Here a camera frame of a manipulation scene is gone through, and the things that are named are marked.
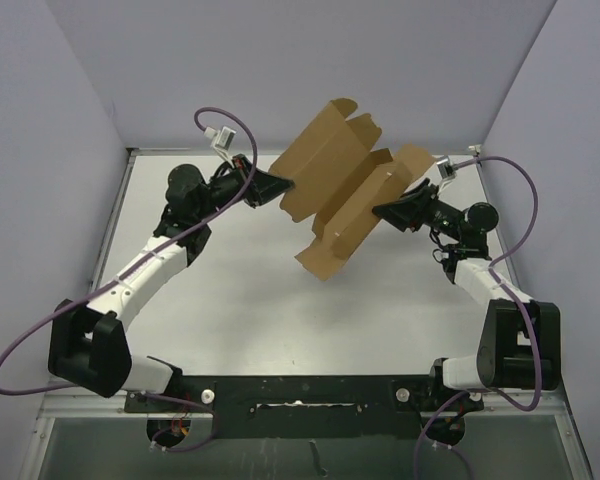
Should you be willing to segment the brown cardboard box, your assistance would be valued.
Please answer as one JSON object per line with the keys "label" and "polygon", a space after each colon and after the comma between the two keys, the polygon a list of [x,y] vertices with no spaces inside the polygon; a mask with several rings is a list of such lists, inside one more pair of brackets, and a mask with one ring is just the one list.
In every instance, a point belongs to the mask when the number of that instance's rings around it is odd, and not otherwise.
{"label": "brown cardboard box", "polygon": [[358,104],[337,98],[271,164],[294,182],[280,208],[295,223],[313,218],[311,244],[296,260],[322,281],[335,275],[379,223],[377,205],[394,202],[435,163],[425,148],[375,149],[382,129]]}

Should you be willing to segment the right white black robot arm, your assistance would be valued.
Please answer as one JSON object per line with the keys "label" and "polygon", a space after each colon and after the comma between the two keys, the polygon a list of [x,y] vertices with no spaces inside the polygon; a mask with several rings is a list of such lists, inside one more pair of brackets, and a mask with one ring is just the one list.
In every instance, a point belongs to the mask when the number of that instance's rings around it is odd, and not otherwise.
{"label": "right white black robot arm", "polygon": [[423,181],[398,200],[373,208],[373,214],[398,230],[430,229],[439,244],[438,263],[449,281],[462,288],[484,311],[477,353],[443,359],[439,375],[424,385],[426,400],[449,407],[461,390],[555,390],[561,382],[560,311],[517,289],[490,267],[487,233],[498,224],[491,204],[459,210],[439,199],[439,188]]}

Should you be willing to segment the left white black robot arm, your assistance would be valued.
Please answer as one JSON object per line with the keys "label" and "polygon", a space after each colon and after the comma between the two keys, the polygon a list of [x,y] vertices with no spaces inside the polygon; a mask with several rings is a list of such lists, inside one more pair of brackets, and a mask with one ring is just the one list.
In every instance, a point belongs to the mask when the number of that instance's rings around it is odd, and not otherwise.
{"label": "left white black robot arm", "polygon": [[127,330],[151,298],[199,257],[211,236],[210,220],[236,202],[256,208],[293,187],[292,180],[258,169],[242,154],[210,178],[192,164],[175,167],[160,221],[141,252],[100,292],[56,308],[49,372],[104,398],[147,392],[158,409],[176,408],[183,398],[180,369],[132,354]]}

